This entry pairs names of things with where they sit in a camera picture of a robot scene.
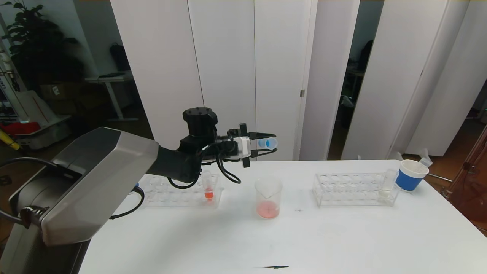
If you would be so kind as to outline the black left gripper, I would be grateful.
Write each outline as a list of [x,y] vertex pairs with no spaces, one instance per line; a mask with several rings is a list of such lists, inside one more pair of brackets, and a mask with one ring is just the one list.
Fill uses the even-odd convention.
[[250,140],[275,138],[276,135],[265,132],[248,132],[247,124],[240,123],[238,129],[227,131],[226,137],[220,137],[218,147],[219,156],[224,162],[241,162],[244,168],[250,166],[250,158],[256,158],[278,151],[274,149],[251,149]]

